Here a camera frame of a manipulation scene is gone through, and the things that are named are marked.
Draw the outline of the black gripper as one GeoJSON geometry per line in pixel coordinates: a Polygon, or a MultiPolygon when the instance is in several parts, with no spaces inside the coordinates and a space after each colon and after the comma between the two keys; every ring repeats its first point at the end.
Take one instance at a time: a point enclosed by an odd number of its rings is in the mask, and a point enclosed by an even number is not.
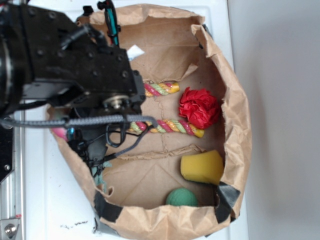
{"type": "Polygon", "coordinates": [[[84,163],[91,169],[113,157],[106,157],[110,132],[118,128],[117,116],[89,116],[87,109],[72,108],[67,111],[69,127],[66,141],[84,163]]]}

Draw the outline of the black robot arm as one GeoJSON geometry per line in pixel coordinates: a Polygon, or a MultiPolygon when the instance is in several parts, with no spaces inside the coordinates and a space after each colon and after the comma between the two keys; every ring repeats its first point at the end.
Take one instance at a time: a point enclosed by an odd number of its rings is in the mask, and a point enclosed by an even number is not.
{"type": "Polygon", "coordinates": [[[108,34],[77,26],[64,13],[1,1],[0,122],[6,126],[62,128],[73,151],[102,170],[130,124],[143,121],[140,73],[120,48],[116,11],[105,9],[108,34]]]}

